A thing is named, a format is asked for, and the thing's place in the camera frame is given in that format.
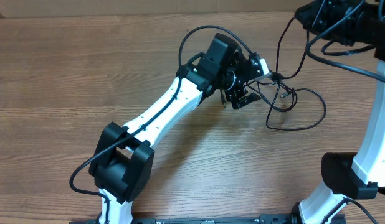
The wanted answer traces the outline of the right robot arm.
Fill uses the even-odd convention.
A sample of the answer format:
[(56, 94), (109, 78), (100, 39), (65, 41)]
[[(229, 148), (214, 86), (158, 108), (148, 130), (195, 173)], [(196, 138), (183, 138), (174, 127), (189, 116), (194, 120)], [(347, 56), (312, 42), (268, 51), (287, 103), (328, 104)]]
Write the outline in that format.
[[(336, 214), (358, 199), (385, 195), (385, 1), (313, 1), (298, 8), (295, 18), (315, 35), (305, 49), (318, 62), (377, 81), (375, 100), (363, 143), (356, 153), (326, 153), (321, 160), (322, 181), (297, 206), (299, 223), (342, 223)], [(327, 60), (311, 53), (320, 39), (352, 46), (357, 42), (375, 50), (375, 73)]]

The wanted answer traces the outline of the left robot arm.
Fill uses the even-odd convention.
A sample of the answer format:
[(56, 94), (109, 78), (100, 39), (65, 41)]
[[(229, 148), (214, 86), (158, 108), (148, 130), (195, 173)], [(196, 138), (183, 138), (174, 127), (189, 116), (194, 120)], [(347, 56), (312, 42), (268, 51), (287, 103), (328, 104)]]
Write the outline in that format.
[(245, 83), (269, 74), (259, 54), (245, 57), (230, 37), (217, 33), (207, 52), (182, 65), (171, 86), (139, 117), (119, 126), (108, 124), (101, 133), (89, 174), (102, 197), (98, 223), (131, 223), (131, 204), (147, 184), (155, 149), (169, 130), (216, 90), (239, 109), (259, 96), (248, 94)]

